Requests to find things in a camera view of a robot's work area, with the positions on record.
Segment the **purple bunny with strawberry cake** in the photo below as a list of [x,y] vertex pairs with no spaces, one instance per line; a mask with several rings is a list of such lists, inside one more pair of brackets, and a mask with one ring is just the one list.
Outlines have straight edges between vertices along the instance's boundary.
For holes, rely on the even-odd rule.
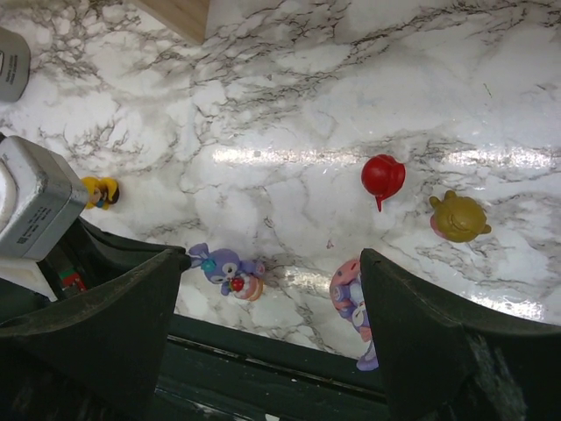
[[223,296],[253,302],[264,288],[265,265],[260,260],[244,260],[231,249],[210,251],[206,243],[194,245],[188,250],[192,268],[200,268],[206,279],[219,285]]

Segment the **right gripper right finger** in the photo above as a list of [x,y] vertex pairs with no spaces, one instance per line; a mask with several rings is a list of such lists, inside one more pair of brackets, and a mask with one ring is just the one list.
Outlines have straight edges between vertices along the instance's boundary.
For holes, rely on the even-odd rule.
[[558,420],[560,328],[491,310],[373,249],[362,287],[393,420]]

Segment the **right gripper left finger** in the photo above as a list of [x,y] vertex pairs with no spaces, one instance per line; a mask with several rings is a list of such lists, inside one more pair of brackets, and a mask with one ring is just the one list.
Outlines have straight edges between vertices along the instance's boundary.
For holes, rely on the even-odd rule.
[[1,325],[3,420],[144,420],[182,268],[167,249],[118,278]]

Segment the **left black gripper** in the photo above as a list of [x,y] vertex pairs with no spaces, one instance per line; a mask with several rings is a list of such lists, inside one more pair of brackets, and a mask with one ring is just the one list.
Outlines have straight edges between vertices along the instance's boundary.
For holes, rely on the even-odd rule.
[[124,275],[167,249],[178,255],[180,271],[186,271],[188,254],[181,246],[127,239],[78,218],[38,266],[55,298],[64,300]]

